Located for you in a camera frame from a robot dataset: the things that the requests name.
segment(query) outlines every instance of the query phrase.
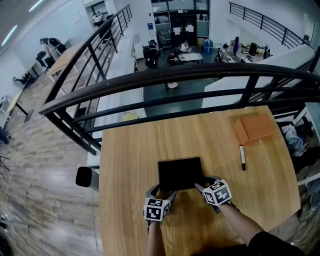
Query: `forearm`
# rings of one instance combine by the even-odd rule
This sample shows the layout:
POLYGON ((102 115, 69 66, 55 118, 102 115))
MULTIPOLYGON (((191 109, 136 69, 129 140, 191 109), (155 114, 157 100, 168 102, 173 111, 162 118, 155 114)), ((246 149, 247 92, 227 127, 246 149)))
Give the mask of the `forearm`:
POLYGON ((219 205, 219 209, 247 246, 256 234, 264 231, 263 228, 260 227, 255 221, 237 211, 230 205, 219 205))
POLYGON ((166 256, 160 222, 150 224, 145 256, 166 256))

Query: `white marker cube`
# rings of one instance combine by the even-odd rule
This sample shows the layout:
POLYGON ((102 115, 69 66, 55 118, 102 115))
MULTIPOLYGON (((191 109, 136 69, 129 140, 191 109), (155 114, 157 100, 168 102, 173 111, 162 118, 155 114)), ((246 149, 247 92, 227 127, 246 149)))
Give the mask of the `white marker cube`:
POLYGON ((223 179, 205 188, 203 194, 209 205, 219 206, 232 198, 227 182, 223 179))
POLYGON ((162 220, 169 214, 170 201, 154 198, 145 198, 143 207, 144 219, 156 222, 162 220))

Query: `blue sign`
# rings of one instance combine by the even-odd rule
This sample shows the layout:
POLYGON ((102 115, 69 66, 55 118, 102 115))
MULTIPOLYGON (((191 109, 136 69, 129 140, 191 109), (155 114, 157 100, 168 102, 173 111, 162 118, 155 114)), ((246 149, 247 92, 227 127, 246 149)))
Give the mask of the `blue sign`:
POLYGON ((149 30, 154 30, 154 25, 152 23, 148 23, 148 29, 149 30))

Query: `doorway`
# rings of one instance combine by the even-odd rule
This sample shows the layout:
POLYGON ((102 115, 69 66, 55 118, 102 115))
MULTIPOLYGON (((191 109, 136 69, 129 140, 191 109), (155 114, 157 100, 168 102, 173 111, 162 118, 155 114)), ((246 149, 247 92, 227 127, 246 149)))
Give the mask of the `doorway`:
POLYGON ((189 46, 197 44, 197 16, 195 14, 171 14, 171 37, 175 47, 188 41, 189 46))

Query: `black tablet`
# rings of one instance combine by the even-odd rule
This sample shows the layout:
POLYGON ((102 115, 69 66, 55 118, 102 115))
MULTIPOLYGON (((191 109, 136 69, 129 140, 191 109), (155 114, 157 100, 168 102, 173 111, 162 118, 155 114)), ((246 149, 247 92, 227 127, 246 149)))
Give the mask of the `black tablet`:
POLYGON ((192 189, 203 177, 200 157, 158 162, 158 175, 161 191, 192 189))

